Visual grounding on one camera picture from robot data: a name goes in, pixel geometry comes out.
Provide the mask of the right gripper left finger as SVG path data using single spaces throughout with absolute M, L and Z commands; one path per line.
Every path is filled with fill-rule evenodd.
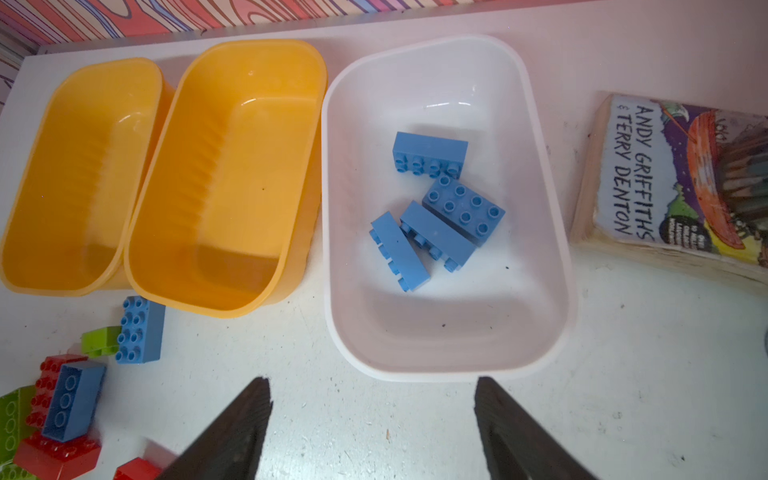
M 272 408 L 269 380 L 254 379 L 159 477 L 253 480 Z

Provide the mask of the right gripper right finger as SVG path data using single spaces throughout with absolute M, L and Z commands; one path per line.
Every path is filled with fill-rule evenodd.
M 592 479 L 493 378 L 478 379 L 475 415 L 492 479 Z

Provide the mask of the blue lego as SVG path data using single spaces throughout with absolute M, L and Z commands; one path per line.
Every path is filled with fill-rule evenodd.
M 400 173 L 437 178 L 445 174 L 458 180 L 467 156 L 469 143 L 441 137 L 398 132 L 392 154 Z
M 124 300 L 123 309 L 116 362 L 145 364 L 159 360 L 166 307 L 136 295 Z
M 85 436 L 93 421 L 106 366 L 85 360 L 61 367 L 42 435 L 61 443 Z
M 477 247 L 491 237 L 505 210 L 460 181 L 440 175 L 422 205 Z
M 443 260 L 449 272 L 460 270 L 476 250 L 474 244 L 415 201 L 400 216 L 400 228 L 433 260 Z
M 430 280 L 425 265 L 390 212 L 371 225 L 369 234 L 404 292 L 412 292 Z

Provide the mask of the white plastic bin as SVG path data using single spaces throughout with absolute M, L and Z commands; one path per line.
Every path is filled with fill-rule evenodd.
M 576 323 L 576 289 L 530 78 L 486 35 L 369 55 L 339 73 L 322 114 L 326 318 L 342 355 L 390 381 L 521 377 L 551 361 Z M 370 237 L 430 186 L 399 173 L 400 131 L 462 139 L 462 182 L 505 217 L 454 273 L 421 255 L 430 280 L 404 292 Z

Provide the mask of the small green lego by bins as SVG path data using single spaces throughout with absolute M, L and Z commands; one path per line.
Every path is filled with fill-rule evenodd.
M 111 356 L 119 351 L 120 326 L 109 326 L 92 330 L 81 335 L 81 352 L 89 358 Z

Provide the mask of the red lego left pile flat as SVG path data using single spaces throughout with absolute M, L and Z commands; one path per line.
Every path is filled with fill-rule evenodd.
M 93 470 L 101 444 L 82 436 L 68 442 L 48 439 L 35 432 L 23 439 L 13 463 L 43 480 L 70 480 Z

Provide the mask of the red lego left pile upright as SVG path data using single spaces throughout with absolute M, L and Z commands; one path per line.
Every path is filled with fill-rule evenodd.
M 26 416 L 28 426 L 41 430 L 48 415 L 53 393 L 64 364 L 87 360 L 81 354 L 48 356 L 40 365 L 40 377 L 35 383 L 36 391 L 30 401 L 31 411 Z

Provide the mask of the green lego left upper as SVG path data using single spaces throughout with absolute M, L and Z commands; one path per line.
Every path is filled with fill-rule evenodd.
M 1 478 L 35 479 L 35 476 L 16 465 L 13 458 L 20 442 L 31 436 L 35 429 L 26 424 L 31 412 L 31 399 L 36 393 L 34 385 L 13 390 L 1 397 Z

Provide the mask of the middle yellow plastic bin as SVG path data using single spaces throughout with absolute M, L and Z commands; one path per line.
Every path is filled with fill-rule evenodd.
M 226 42 L 191 63 L 130 225 L 140 295 L 227 319 L 297 288 L 321 200 L 327 82 L 299 40 Z

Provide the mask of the yellow plastic bin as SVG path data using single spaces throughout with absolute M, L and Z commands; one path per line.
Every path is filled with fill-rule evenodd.
M 90 65 L 54 92 L 2 241 L 22 294 L 125 290 L 128 230 L 174 90 L 146 58 Z
M 327 82 L 299 40 L 226 42 L 191 63 L 130 225 L 140 295 L 227 319 L 297 288 L 321 200 Z

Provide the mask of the left yellow plastic bin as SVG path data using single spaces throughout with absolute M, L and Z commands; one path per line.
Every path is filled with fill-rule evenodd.
M 54 92 L 2 241 L 22 294 L 125 290 L 128 230 L 174 90 L 146 58 L 90 65 Z

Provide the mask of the paperback book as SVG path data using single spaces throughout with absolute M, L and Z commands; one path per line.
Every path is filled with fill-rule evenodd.
M 721 148 L 764 115 L 611 94 L 597 111 L 574 244 L 755 288 L 767 235 L 738 226 L 719 193 Z

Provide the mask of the cup of pencils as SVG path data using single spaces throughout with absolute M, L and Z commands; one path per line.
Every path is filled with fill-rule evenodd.
M 767 235 L 767 125 L 745 129 L 720 150 L 719 193 L 738 226 Z

